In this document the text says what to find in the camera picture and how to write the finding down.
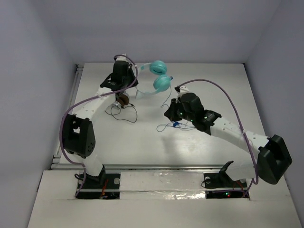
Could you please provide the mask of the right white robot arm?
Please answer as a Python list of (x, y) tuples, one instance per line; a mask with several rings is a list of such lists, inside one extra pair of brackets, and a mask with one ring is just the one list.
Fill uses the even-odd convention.
[(254, 161), (237, 168), (231, 166), (233, 162), (227, 162), (218, 175), (223, 186), (229, 187), (236, 180), (255, 177), (276, 185), (292, 164), (292, 158), (281, 136), (275, 134), (268, 137), (245, 131), (221, 114), (205, 109), (194, 93), (173, 98), (164, 116), (172, 122), (190, 121), (198, 131), (229, 142), (253, 156)]

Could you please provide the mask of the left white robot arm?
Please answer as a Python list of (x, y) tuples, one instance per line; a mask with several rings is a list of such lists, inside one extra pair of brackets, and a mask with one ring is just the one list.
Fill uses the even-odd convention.
[(64, 158), (83, 168), (84, 178), (95, 187), (105, 184), (104, 165), (94, 151), (94, 122), (126, 90), (138, 84), (138, 66), (126, 54), (114, 56), (113, 70), (100, 84), (93, 97), (71, 106), (63, 115), (59, 130), (59, 146)]

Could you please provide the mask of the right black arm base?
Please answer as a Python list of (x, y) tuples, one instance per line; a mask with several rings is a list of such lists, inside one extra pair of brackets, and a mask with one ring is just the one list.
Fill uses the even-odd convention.
[(226, 171), (233, 161), (228, 161), (217, 173), (204, 173), (201, 187), (206, 190), (206, 199), (249, 199), (246, 180), (232, 180)]

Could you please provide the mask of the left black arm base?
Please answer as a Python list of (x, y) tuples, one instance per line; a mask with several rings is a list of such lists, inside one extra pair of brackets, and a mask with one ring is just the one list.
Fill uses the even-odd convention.
[(106, 173), (102, 168), (98, 176), (76, 173), (76, 198), (81, 200), (117, 200), (120, 198), (120, 173)]

